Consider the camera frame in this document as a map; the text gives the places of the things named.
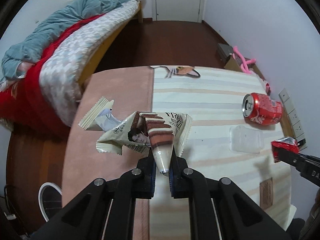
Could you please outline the red wrapper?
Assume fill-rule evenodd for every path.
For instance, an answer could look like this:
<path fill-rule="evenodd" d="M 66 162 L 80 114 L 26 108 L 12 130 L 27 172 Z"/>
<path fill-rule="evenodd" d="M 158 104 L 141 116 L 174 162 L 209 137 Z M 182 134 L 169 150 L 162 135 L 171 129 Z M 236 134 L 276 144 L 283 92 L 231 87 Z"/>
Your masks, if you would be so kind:
<path fill-rule="evenodd" d="M 271 147 L 272 147 L 272 154 L 273 154 L 273 159 L 275 163 L 280 162 L 280 159 L 279 159 L 280 150 L 285 150 L 293 154 L 299 153 L 298 142 L 293 137 L 284 137 L 279 140 L 274 140 L 271 142 Z"/>

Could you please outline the cream cake snack wrapper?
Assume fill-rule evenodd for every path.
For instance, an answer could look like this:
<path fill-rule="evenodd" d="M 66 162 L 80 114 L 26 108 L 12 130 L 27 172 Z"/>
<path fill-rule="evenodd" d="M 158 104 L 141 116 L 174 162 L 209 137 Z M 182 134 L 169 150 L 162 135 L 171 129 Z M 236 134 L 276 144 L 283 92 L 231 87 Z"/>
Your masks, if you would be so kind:
<path fill-rule="evenodd" d="M 118 155 L 124 146 L 142 154 L 151 151 L 159 172 L 166 174 L 171 156 L 180 157 L 183 153 L 192 121 L 191 116 L 183 113 L 136 111 L 114 126 L 106 120 L 106 131 L 97 140 L 96 149 Z"/>

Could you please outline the white round trash bin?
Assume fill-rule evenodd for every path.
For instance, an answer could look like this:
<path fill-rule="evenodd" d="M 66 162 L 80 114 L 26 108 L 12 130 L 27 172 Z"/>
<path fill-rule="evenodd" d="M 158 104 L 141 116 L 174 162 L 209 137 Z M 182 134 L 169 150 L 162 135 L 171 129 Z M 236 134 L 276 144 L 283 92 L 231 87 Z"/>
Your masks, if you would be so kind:
<path fill-rule="evenodd" d="M 38 192 L 38 203 L 46 222 L 62 209 L 62 191 L 55 183 L 43 183 Z"/>

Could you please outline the striped white bed sheet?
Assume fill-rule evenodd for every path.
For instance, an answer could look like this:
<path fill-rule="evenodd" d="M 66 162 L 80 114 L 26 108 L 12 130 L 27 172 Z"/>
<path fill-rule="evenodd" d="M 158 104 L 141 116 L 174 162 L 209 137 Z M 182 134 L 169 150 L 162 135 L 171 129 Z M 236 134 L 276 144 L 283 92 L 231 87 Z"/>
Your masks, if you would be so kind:
<path fill-rule="evenodd" d="M 291 205 L 291 168 L 275 163 L 271 142 L 281 139 L 280 124 L 259 126 L 246 122 L 242 100 L 246 94 L 264 93 L 256 75 L 231 70 L 197 67 L 200 77 L 167 76 L 163 67 L 154 72 L 153 112 L 185 113 L 192 125 L 183 151 L 188 166 L 205 177 L 228 177 L 257 204 L 266 204 L 267 214 L 287 229 L 295 208 Z M 262 133 L 259 153 L 234 152 L 230 132 L 244 126 Z"/>

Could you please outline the clear plastic container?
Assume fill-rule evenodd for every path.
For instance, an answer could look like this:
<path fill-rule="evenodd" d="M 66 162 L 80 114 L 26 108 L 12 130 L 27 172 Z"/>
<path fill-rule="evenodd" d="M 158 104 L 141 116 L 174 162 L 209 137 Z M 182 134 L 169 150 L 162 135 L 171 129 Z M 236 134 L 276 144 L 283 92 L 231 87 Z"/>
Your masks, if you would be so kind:
<path fill-rule="evenodd" d="M 229 132 L 229 148 L 233 152 L 259 154 L 264 149 L 263 132 L 235 126 Z"/>

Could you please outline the red cola can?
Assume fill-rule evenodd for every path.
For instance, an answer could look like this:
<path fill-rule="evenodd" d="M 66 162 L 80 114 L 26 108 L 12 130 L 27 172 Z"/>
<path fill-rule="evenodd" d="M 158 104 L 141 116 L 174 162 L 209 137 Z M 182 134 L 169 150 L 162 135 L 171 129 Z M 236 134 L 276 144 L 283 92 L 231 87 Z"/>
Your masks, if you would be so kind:
<path fill-rule="evenodd" d="M 243 98 L 242 113 L 251 122 L 263 126 L 275 125 L 281 120 L 283 106 L 280 101 L 272 100 L 268 95 L 251 93 Z"/>

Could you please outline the pink plush toy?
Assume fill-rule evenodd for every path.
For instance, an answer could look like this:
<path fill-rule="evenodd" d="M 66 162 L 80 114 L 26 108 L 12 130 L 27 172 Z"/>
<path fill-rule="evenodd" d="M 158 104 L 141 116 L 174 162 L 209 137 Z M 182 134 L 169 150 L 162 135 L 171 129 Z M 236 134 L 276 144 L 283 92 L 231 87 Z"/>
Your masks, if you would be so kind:
<path fill-rule="evenodd" d="M 258 73 L 256 73 L 253 69 L 249 68 L 250 64 L 255 64 L 256 63 L 256 59 L 250 59 L 250 60 L 245 59 L 245 57 L 238 50 L 237 46 L 233 47 L 232 57 L 235 60 L 236 60 L 237 57 L 241 60 L 240 69 L 241 69 L 241 71 L 243 73 L 258 75 Z M 270 87 L 269 83 L 265 80 L 264 77 L 259 77 L 259 78 L 260 78 L 261 82 L 263 83 L 263 86 L 265 87 L 265 91 L 266 91 L 267 95 L 270 95 L 271 87 Z"/>

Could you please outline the red fleece blanket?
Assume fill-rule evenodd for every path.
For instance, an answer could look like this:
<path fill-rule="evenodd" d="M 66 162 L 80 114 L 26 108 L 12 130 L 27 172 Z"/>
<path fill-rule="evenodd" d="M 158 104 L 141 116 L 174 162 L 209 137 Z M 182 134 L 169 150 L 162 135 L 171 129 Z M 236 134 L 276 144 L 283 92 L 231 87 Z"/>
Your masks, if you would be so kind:
<path fill-rule="evenodd" d="M 97 15 L 80 20 L 67 28 L 43 51 L 40 60 L 27 71 L 25 78 L 18 80 L 1 92 L 1 118 L 8 119 L 15 124 L 29 126 L 43 134 L 62 139 L 67 137 L 70 128 L 56 115 L 41 93 L 40 71 L 44 63 L 68 36 L 99 17 L 100 15 Z"/>

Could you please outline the pink beige mattress cover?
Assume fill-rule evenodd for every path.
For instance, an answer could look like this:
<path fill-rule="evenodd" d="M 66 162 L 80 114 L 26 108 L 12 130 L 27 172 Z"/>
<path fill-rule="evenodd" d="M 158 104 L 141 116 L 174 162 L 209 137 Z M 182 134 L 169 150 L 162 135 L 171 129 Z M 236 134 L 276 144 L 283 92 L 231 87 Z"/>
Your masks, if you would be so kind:
<path fill-rule="evenodd" d="M 154 71 L 147 66 L 95 73 L 84 91 L 68 137 L 62 175 L 66 206 L 93 180 L 120 178 L 150 154 L 128 138 L 135 114 L 152 108 Z"/>

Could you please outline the bird pattern pouch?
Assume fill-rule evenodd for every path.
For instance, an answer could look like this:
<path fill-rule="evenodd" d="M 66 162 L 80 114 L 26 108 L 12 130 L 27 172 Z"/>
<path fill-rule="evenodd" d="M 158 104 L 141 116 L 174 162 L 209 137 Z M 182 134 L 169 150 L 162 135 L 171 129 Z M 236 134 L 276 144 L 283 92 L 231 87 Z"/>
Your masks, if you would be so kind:
<path fill-rule="evenodd" d="M 150 68 L 164 68 L 167 70 L 165 78 L 171 78 L 175 75 L 177 76 L 188 76 L 195 79 L 201 77 L 200 73 L 196 71 L 193 66 L 172 66 L 172 65 L 153 65 Z"/>

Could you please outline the teal blue quilt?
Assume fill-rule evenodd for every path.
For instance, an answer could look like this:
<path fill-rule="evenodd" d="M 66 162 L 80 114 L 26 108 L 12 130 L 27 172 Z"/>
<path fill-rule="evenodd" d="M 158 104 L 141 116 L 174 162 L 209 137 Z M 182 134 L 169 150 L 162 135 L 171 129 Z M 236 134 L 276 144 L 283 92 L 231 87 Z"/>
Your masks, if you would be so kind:
<path fill-rule="evenodd" d="M 130 0 L 74 0 L 52 13 L 22 42 L 12 45 L 4 53 L 1 81 L 20 79 L 25 71 L 18 70 L 18 66 L 22 62 L 39 62 L 43 51 L 72 25 L 108 13 L 128 1 Z"/>

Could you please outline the white door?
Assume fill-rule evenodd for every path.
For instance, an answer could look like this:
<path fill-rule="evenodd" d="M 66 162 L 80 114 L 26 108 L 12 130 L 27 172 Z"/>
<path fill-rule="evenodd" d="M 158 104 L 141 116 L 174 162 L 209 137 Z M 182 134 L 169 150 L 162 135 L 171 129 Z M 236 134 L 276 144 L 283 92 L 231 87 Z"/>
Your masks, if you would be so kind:
<path fill-rule="evenodd" d="M 204 0 L 152 0 L 154 21 L 200 22 Z"/>

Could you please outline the white wall power strip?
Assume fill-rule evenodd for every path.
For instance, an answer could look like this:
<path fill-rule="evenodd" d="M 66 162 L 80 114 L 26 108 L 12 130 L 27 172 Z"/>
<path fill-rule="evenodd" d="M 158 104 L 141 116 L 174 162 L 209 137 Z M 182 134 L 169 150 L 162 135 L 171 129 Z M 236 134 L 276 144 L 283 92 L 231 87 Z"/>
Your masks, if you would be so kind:
<path fill-rule="evenodd" d="M 307 148 L 306 137 L 300 118 L 298 117 L 293 102 L 285 88 L 279 92 L 279 98 L 283 104 L 283 116 L 280 124 L 284 135 L 295 138 L 298 141 L 300 150 Z"/>

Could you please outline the wooden bed frame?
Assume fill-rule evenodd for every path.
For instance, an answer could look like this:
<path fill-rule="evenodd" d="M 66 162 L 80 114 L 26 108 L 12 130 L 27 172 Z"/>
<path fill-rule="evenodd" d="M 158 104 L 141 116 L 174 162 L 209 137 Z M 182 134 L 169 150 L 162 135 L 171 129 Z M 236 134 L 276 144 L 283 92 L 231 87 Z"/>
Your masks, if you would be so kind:
<path fill-rule="evenodd" d="M 84 88 L 86 81 L 95 72 L 96 68 L 98 67 L 100 61 L 104 57 L 107 50 L 110 48 L 111 44 L 120 34 L 120 32 L 127 26 L 127 24 L 133 19 L 137 19 L 139 23 L 143 23 L 141 2 L 138 3 L 138 9 L 136 10 L 134 16 L 132 16 L 129 20 L 126 20 L 119 27 L 116 27 L 114 32 L 109 37 L 105 38 L 103 42 L 99 45 L 99 47 L 94 51 L 89 61 L 83 68 L 80 77 L 78 78 L 78 85 L 81 89 Z"/>

